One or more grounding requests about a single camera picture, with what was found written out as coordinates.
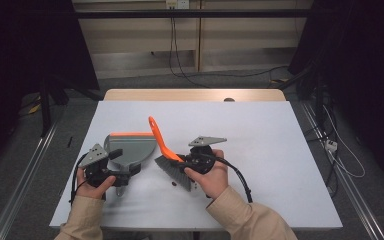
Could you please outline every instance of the gray floor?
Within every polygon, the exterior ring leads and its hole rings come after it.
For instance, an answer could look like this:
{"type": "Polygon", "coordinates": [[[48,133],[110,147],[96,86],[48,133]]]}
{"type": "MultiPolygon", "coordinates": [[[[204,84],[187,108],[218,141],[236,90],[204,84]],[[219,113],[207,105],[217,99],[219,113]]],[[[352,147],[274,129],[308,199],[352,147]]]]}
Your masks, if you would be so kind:
{"type": "MultiPolygon", "coordinates": [[[[263,72],[261,69],[247,71],[228,71],[223,74],[252,74],[263,72]]],[[[278,69],[270,74],[259,74],[249,77],[232,77],[220,75],[204,75],[191,77],[190,80],[204,84],[211,88],[266,88],[270,85],[269,79],[289,78],[290,75],[285,69],[278,69]]],[[[101,79],[101,91],[104,94],[111,88],[197,88],[184,78],[173,75],[157,75],[145,77],[129,77],[122,79],[101,79]]],[[[67,90],[70,102],[67,106],[52,106],[53,116],[63,112],[61,121],[58,124],[55,135],[48,150],[38,166],[37,173],[33,176],[33,182],[28,188],[21,207],[7,233],[7,239],[52,239],[58,230],[49,228],[49,222],[59,201],[59,192],[64,188],[71,168],[76,161],[83,138],[86,135],[88,126],[93,117],[97,103],[83,97],[77,92],[67,90]]],[[[311,129],[302,104],[297,100],[294,89],[291,87],[285,91],[287,99],[291,102],[297,119],[304,131],[311,129]]],[[[364,145],[356,140],[356,135],[346,119],[341,115],[340,108],[336,109],[338,118],[338,131],[347,145],[359,156],[366,169],[366,176],[353,179],[361,195],[367,201],[373,211],[380,227],[384,232],[384,173],[379,169],[371,152],[364,145]]],[[[39,142],[41,133],[40,112],[25,115],[25,111],[18,121],[17,128],[9,139],[4,150],[0,154],[0,213],[7,204],[24,169],[39,142]]],[[[329,162],[326,159],[321,145],[317,141],[309,142],[310,150],[319,166],[324,179],[329,172],[329,162]]],[[[351,172],[359,172],[360,166],[356,164],[352,155],[340,145],[340,157],[351,172]]],[[[344,187],[339,183],[338,192],[333,202],[344,227],[330,231],[296,231],[299,239],[372,239],[360,216],[356,212],[344,187]]],[[[114,232],[105,230],[106,239],[135,239],[146,236],[147,233],[114,232]]],[[[172,236],[172,239],[180,239],[179,236],[172,236]]],[[[203,236],[205,239],[221,239],[220,235],[203,236]]],[[[167,235],[155,235],[154,239],[168,239],[167,235]]]]}

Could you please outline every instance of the person's left hand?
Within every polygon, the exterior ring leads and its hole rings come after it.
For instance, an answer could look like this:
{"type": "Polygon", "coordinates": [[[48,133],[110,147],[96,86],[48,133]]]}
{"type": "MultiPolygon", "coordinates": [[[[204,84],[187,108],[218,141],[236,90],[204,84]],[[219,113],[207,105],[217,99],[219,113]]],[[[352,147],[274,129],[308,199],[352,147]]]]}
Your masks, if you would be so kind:
{"type": "Polygon", "coordinates": [[[97,188],[89,185],[85,178],[84,170],[77,169],[77,193],[76,195],[82,197],[89,197],[95,199],[101,199],[105,191],[110,188],[115,182],[115,176],[109,176],[105,181],[97,188]]]}

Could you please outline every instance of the table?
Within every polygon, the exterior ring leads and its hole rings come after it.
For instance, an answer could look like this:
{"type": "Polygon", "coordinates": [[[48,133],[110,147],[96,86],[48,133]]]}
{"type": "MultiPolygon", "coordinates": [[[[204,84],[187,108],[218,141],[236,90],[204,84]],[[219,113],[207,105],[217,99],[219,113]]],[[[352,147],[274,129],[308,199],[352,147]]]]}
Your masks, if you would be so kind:
{"type": "MultiPolygon", "coordinates": [[[[140,91],[131,90],[132,97],[140,91]]],[[[226,137],[227,142],[213,148],[223,149],[226,159],[243,173],[254,202],[278,211],[293,229],[342,227],[289,102],[256,98],[251,102],[215,101],[225,97],[245,100],[247,94],[240,95],[241,92],[264,95],[262,90],[201,90],[199,99],[205,101],[177,101],[182,94],[175,93],[186,90],[152,91],[160,94],[155,95],[161,97],[159,100],[167,99],[164,96],[168,95],[163,93],[172,93],[176,101],[110,101],[116,90],[109,91],[106,101],[98,104],[79,156],[96,142],[102,143],[110,132],[150,131],[147,120],[152,115],[166,145],[177,153],[188,153],[187,144],[199,135],[226,137]]],[[[200,90],[190,91],[190,95],[184,96],[192,99],[197,98],[200,90]]],[[[202,189],[197,186],[186,192],[173,186],[170,177],[153,161],[160,155],[157,148],[143,163],[142,171],[132,177],[121,198],[111,189],[107,192],[101,226],[139,231],[221,230],[205,211],[210,199],[202,189]]],[[[229,182],[246,199],[233,171],[229,172],[229,182]]],[[[51,227],[59,227],[67,220],[70,183],[71,178],[51,227]]]]}

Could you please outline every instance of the white surface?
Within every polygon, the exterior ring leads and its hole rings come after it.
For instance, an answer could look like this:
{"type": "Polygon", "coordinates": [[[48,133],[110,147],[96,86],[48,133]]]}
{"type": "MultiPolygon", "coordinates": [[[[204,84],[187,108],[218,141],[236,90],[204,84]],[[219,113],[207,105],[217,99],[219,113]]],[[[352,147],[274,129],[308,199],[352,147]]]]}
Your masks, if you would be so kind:
{"type": "MultiPolygon", "coordinates": [[[[103,144],[110,132],[150,131],[157,121],[166,145],[181,154],[197,136],[225,137],[212,147],[245,176],[254,202],[278,211],[295,229],[342,227],[289,102],[100,102],[79,153],[103,144]]],[[[157,147],[132,177],[126,192],[107,192],[103,227],[135,230],[219,230],[205,211],[211,202],[199,188],[172,186],[154,159],[157,147]]],[[[230,184],[245,198],[233,171],[230,184]]],[[[70,212],[71,178],[50,223],[59,227],[70,212]]]]}

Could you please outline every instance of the hand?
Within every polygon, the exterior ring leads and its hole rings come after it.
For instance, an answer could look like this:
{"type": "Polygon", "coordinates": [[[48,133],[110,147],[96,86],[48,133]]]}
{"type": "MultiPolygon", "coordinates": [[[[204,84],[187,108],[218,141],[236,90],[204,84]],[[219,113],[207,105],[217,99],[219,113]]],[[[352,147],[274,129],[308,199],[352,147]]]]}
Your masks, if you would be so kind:
{"type": "Polygon", "coordinates": [[[84,170],[79,168],[77,170],[77,193],[76,195],[82,197],[101,199],[105,191],[110,188],[115,182],[115,176],[109,176],[105,181],[97,188],[89,185],[85,178],[84,170]]]}
{"type": "MultiPolygon", "coordinates": [[[[224,158],[222,150],[213,149],[216,157],[224,158]]],[[[227,166],[216,161],[213,168],[207,174],[202,175],[190,168],[185,168],[185,173],[195,182],[201,185],[205,194],[216,200],[228,186],[227,166]]]]}

